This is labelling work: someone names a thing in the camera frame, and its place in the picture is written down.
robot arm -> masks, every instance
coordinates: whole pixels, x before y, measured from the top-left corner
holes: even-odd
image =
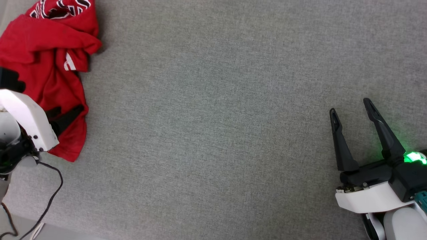
[[[336,162],[343,183],[338,205],[360,213],[372,240],[427,238],[427,159],[425,151],[406,153],[372,101],[363,100],[375,124],[383,160],[359,166],[351,156],[335,109],[330,121]]]
[[[23,94],[18,73],[0,67],[0,202],[18,164],[35,166],[40,152],[59,144],[58,136],[80,115],[78,105],[61,114],[61,107],[45,112]]]
[[[36,163],[39,152],[50,150],[59,142],[45,112],[29,96],[1,89],[0,106],[1,202],[15,167],[20,162]]]

red shirt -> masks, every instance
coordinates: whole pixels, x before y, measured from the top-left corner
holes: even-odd
[[[97,39],[94,0],[40,0],[12,21],[0,38],[0,66],[19,73],[24,94],[45,111],[61,106],[66,113],[82,104],[80,116],[59,136],[49,153],[74,162],[86,138],[88,113],[83,86],[74,71],[87,72],[88,54]]]

green light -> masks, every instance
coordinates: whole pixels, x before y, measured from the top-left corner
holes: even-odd
[[[425,157],[418,152],[410,152],[406,154],[404,160],[405,162],[421,161],[423,164],[427,165],[427,159],[425,159]]]

black wire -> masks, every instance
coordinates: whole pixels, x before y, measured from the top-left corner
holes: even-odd
[[[46,213],[47,213],[47,211],[49,210],[49,208],[50,208],[50,205],[52,204],[52,201],[53,201],[53,198],[56,196],[56,194],[59,192],[59,190],[61,189],[61,187],[62,187],[62,184],[64,183],[64,180],[63,180],[63,178],[62,178],[62,174],[61,174],[61,171],[59,171],[56,167],[52,167],[52,166],[50,166],[49,164],[46,164],[46,163],[42,163],[42,162],[38,162],[38,164],[40,164],[40,165],[43,165],[43,166],[45,166],[45,167],[48,167],[48,168],[50,168],[50,169],[53,169],[53,170],[55,170],[55,171],[57,171],[58,172],[58,174],[59,174],[59,178],[61,179],[61,185],[59,185],[59,187],[58,187],[58,189],[56,190],[56,192],[52,195],[52,197],[50,197],[50,199],[49,199],[49,203],[47,204],[47,207],[46,207],[46,209],[44,210],[44,212],[43,212],[43,214],[40,216],[40,218],[37,220],[37,222],[35,223],[35,225],[26,233],[26,234],[24,234],[19,240],[22,240],[24,237],[26,237],[28,234],[30,234],[32,231],[34,231],[34,229],[41,223],[41,221],[42,221],[42,219],[43,219],[43,217],[46,215]]]
[[[9,209],[7,209],[7,207],[6,207],[6,205],[5,205],[4,203],[1,203],[1,205],[2,205],[2,207],[3,207],[3,209],[4,209],[4,211],[6,212],[6,214],[7,214],[7,218],[9,218],[9,224],[10,224],[10,226],[12,227],[12,230],[13,230],[15,233],[12,233],[12,232],[5,232],[5,233],[3,233],[2,235],[0,235],[0,240],[1,240],[4,236],[6,236],[6,235],[12,235],[12,236],[14,236],[14,237],[18,236],[18,235],[19,235],[19,233],[18,233],[18,231],[16,230],[15,224],[13,224],[12,216],[10,215]]]
[[[59,171],[56,167],[52,167],[52,166],[50,166],[49,164],[46,164],[46,163],[42,163],[42,162],[38,162],[38,164],[40,164],[40,165],[43,165],[43,166],[45,166],[45,167],[48,167],[48,168],[50,168],[50,169],[53,169],[53,170],[55,170],[55,171],[57,171],[58,172],[58,174],[59,174],[59,178],[61,179],[61,185],[59,185],[59,187],[58,187],[58,189],[55,191],[55,193],[52,195],[52,197],[50,197],[50,199],[49,199],[49,202],[48,202],[48,204],[47,204],[47,207],[46,207],[46,209],[44,210],[44,212],[43,212],[43,214],[40,216],[40,218],[37,220],[37,222],[35,223],[35,225],[26,233],[26,234],[24,234],[19,240],[22,240],[24,237],[26,237],[28,234],[30,234],[32,231],[34,231],[34,229],[41,223],[41,221],[42,221],[42,219],[43,219],[43,217],[46,215],[46,213],[47,213],[47,211],[49,210],[49,208],[50,208],[50,205],[52,204],[52,201],[53,201],[53,198],[56,196],[56,194],[59,192],[59,190],[61,189],[61,187],[62,187],[62,184],[64,183],[64,179],[62,178],[62,174],[61,174],[61,171]],[[10,215],[10,213],[9,213],[9,210],[7,209],[7,207],[6,207],[6,205],[4,205],[3,203],[1,204],[2,206],[3,206],[3,208],[4,208],[4,210],[6,211],[6,213],[7,213],[7,216],[8,216],[8,218],[9,218],[9,223],[10,223],[10,226],[12,227],[12,229],[14,230],[14,232],[15,232],[15,234],[14,233],[11,233],[11,232],[6,232],[6,233],[3,233],[2,235],[0,235],[0,240],[4,237],[4,236],[6,236],[6,235],[13,235],[13,236],[17,236],[18,235],[18,231],[16,230],[16,228],[15,228],[15,225],[13,224],[13,222],[12,222],[12,217],[11,217],[11,215]]]

gray carpet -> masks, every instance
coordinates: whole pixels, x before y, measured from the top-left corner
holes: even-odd
[[[9,0],[2,29],[33,0]],[[107,239],[366,239],[340,209],[328,111],[360,163],[381,157],[362,99],[407,150],[427,146],[422,0],[104,0],[90,113],[45,221]],[[18,169],[37,218],[57,173]]]

